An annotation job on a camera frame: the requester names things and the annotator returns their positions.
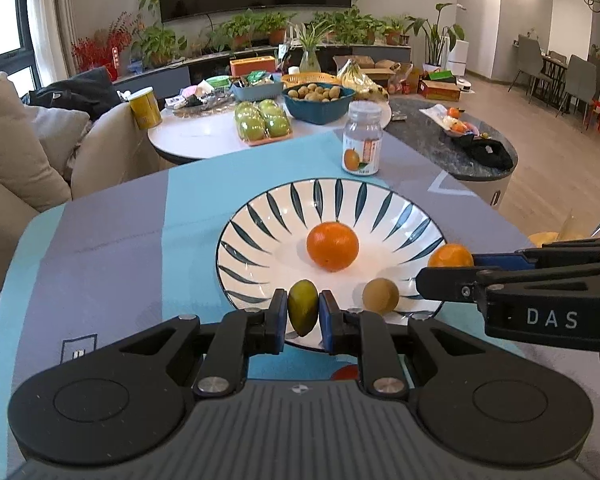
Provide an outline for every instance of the white plate with blue pattern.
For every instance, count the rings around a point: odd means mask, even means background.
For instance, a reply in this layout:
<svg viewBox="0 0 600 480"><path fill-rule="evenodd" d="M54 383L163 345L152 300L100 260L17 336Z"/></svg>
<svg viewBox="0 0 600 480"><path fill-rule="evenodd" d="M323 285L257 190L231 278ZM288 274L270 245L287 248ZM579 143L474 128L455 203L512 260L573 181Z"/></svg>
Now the white plate with blue pattern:
<svg viewBox="0 0 600 480"><path fill-rule="evenodd" d="M321 222L351 227L360 242L357 259L339 272L315 265L306 236ZM268 308L277 288L289 290L311 280L318 291L332 291L343 310L363 308L362 290L374 278L389 278L400 290L387 323L433 316L439 301L424 300L413 278L429 255L445 244L435 222L414 203L384 187L344 178L300 180L249 200L225 226L216 251L218 279L236 308ZM286 341L322 350L320 325L299 337L287 323Z"/></svg>

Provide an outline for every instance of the jar label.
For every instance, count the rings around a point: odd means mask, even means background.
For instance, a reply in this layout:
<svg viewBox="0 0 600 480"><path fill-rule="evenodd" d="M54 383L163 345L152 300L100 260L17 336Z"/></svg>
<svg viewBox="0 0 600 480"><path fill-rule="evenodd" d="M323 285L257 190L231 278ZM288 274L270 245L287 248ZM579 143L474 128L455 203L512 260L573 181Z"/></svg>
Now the jar label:
<svg viewBox="0 0 600 480"><path fill-rule="evenodd" d="M342 169L356 175L373 175L380 168L382 139L342 137Z"/></svg>

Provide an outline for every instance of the glass vase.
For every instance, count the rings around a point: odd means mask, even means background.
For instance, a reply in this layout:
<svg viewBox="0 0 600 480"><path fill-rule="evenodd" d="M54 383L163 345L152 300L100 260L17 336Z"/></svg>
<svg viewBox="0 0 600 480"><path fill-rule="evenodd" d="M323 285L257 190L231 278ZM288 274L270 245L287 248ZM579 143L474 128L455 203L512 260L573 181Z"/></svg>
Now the glass vase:
<svg viewBox="0 0 600 480"><path fill-rule="evenodd" d="M300 72L322 72L318 56L315 49L305 50L302 53L302 61L300 62Z"/></svg>

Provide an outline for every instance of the yellow basket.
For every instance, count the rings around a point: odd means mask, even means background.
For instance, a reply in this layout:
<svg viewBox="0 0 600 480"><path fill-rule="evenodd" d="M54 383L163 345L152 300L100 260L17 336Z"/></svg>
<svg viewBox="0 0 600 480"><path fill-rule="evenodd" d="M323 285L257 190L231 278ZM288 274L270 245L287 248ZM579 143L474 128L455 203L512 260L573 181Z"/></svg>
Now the yellow basket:
<svg viewBox="0 0 600 480"><path fill-rule="evenodd" d="M289 87L309 83L329 83L336 85L340 83L340 80L324 72L301 72L299 74L283 75L282 82L285 84L285 87Z"/></svg>

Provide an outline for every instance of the black bag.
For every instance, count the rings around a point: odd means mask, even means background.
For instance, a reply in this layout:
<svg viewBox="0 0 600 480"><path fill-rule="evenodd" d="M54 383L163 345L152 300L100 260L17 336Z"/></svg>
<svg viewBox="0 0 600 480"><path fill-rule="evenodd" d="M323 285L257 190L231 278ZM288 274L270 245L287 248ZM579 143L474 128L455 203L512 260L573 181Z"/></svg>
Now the black bag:
<svg viewBox="0 0 600 480"><path fill-rule="evenodd" d="M513 160L509 152L499 140L483 139L472 134L454 137L453 141L460 146L464 152L473 160L477 160L483 166L496 168L497 170L509 171L513 168Z"/></svg>
<svg viewBox="0 0 600 480"><path fill-rule="evenodd" d="M87 112L92 121L120 104L120 97L104 67L75 75L64 81L51 83L22 98L30 106L64 108Z"/></svg>

